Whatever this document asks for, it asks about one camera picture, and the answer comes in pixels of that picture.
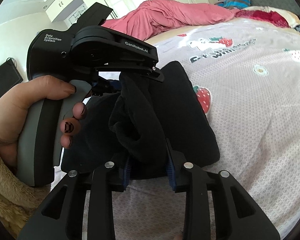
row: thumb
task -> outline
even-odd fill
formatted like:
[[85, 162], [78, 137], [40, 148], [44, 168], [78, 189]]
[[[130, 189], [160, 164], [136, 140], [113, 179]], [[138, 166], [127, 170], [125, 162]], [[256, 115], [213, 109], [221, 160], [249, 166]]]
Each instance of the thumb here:
[[23, 109], [28, 109], [32, 104], [44, 98], [52, 100], [67, 98], [76, 91], [75, 86], [53, 76], [38, 77], [12, 89], [17, 90], [17, 94], [20, 95], [12, 98], [13, 103]]

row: strawberry print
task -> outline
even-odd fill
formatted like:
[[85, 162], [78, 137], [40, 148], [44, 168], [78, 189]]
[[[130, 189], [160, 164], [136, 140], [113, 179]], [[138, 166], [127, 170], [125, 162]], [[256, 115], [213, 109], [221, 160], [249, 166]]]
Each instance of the strawberry print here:
[[233, 44], [233, 40], [232, 39], [222, 38], [222, 39], [219, 40], [219, 43], [225, 44], [226, 47], [230, 47]]
[[211, 93], [206, 88], [201, 88], [198, 86], [193, 87], [194, 92], [197, 94], [198, 101], [205, 114], [209, 112], [211, 105]]

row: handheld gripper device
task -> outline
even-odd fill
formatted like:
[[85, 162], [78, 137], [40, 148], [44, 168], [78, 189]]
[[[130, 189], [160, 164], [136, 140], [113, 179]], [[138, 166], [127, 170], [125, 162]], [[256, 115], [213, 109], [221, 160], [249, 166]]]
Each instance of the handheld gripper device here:
[[76, 93], [64, 100], [43, 99], [29, 109], [18, 141], [17, 177], [31, 187], [54, 181], [54, 166], [60, 165], [62, 151], [62, 132], [57, 127], [73, 116], [73, 106], [90, 91], [98, 96], [116, 92], [99, 71], [130, 71], [163, 81], [155, 67], [155, 47], [99, 26], [111, 11], [96, 3], [67, 31], [43, 30], [29, 47], [28, 80], [52, 75], [76, 87]]

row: finger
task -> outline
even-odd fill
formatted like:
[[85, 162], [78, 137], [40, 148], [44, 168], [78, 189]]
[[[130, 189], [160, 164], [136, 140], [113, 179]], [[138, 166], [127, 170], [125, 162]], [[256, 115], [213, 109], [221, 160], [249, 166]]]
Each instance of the finger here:
[[182, 238], [183, 238], [183, 235], [182, 235], [182, 232], [180, 232], [173, 238], [173, 240], [182, 240]]
[[60, 139], [62, 147], [65, 149], [69, 149], [71, 147], [72, 140], [73, 140], [72, 136], [65, 135], [65, 134], [62, 135]]
[[75, 92], [75, 87], [52, 76], [42, 76], [14, 86], [0, 98], [0, 142], [17, 140], [28, 108], [43, 98], [59, 100]]
[[12, 98], [12, 103], [23, 109], [28, 109], [33, 103], [44, 98], [52, 100], [67, 98], [75, 93], [76, 88], [53, 76], [42, 76], [29, 82], [18, 84], [11, 90], [11, 94], [15, 95]]
[[92, 91], [90, 91], [90, 92], [88, 93], [88, 95], [86, 95], [85, 98], [89, 98], [89, 97], [92, 97]]
[[77, 119], [72, 117], [63, 120], [60, 124], [60, 129], [65, 135], [73, 136], [80, 131], [81, 125]]
[[84, 103], [76, 103], [72, 109], [72, 112], [73, 116], [78, 120], [86, 118], [88, 113], [87, 107]]

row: white wall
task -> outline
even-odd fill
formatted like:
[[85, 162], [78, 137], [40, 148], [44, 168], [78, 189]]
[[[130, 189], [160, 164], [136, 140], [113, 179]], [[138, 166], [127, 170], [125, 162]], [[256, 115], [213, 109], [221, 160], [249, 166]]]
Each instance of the white wall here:
[[29, 45], [36, 34], [44, 29], [65, 31], [68, 27], [64, 22], [51, 23], [44, 12], [19, 17], [0, 25], [0, 64], [13, 57], [17, 61], [18, 71], [26, 81]]

